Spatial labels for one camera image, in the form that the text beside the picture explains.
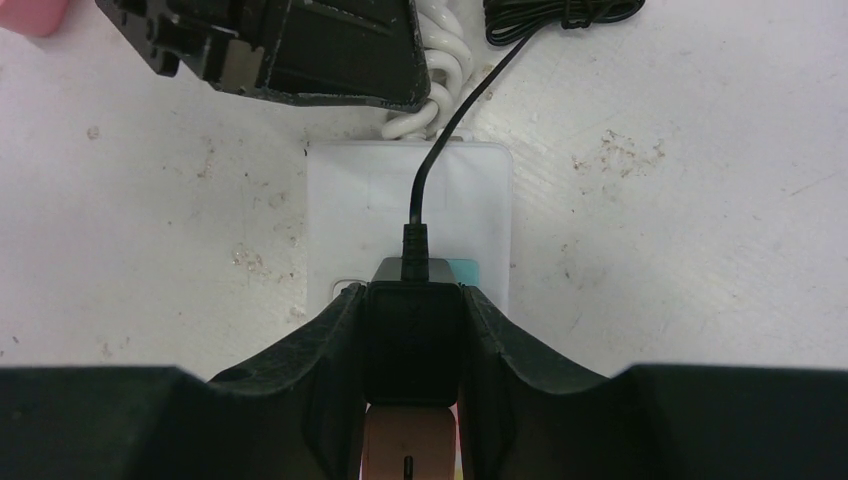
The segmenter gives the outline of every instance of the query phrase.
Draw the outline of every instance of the black coiled cable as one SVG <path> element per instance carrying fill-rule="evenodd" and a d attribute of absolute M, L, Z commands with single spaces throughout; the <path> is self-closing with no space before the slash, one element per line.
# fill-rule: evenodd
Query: black coiled cable
<path fill-rule="evenodd" d="M 620 22 L 644 5 L 645 0 L 483 0 L 486 40 L 502 47 L 551 23 L 569 30 Z"/>

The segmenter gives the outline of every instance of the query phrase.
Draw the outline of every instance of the white coiled cord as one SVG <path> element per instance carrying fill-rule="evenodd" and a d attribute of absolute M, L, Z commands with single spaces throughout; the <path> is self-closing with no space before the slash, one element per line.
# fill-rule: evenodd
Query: white coiled cord
<path fill-rule="evenodd" d="M 462 86 L 474 70 L 462 26 L 443 0 L 415 0 L 418 26 L 430 72 L 429 101 L 416 113 L 400 114 L 383 125 L 385 140 L 426 139 L 444 127 L 459 103 Z"/>

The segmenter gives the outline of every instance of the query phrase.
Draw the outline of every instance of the coiled cable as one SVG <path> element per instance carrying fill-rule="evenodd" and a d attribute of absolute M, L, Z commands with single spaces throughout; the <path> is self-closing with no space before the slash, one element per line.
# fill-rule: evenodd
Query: coiled cable
<path fill-rule="evenodd" d="M 399 114 L 383 125 L 385 140 L 426 139 L 447 125 L 459 103 L 462 86 L 474 71 L 465 32 L 440 0 L 416 0 L 418 25 L 430 74 L 429 101 L 416 113 Z"/>
<path fill-rule="evenodd" d="M 486 40 L 503 47 L 551 23 L 570 30 L 620 22 L 644 5 L 645 0 L 483 0 Z"/>

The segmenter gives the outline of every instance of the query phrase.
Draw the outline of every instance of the black connector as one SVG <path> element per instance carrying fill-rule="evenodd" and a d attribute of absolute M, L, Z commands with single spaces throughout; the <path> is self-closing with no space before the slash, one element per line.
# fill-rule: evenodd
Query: black connector
<path fill-rule="evenodd" d="M 401 280 L 405 263 L 383 260 L 368 285 L 365 398 L 375 405 L 448 407 L 459 386 L 462 290 L 446 260 L 428 259 L 424 281 Z"/>

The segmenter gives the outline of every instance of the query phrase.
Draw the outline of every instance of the white power strip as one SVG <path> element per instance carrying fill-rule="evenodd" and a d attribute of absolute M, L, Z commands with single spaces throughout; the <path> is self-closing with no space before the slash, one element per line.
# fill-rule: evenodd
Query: white power strip
<path fill-rule="evenodd" d="M 307 157 L 307 315 L 400 256 L 412 179 L 430 142 L 313 145 Z M 512 156 L 493 143 L 452 142 L 424 195 L 430 255 L 473 260 L 480 289 L 508 312 Z"/>

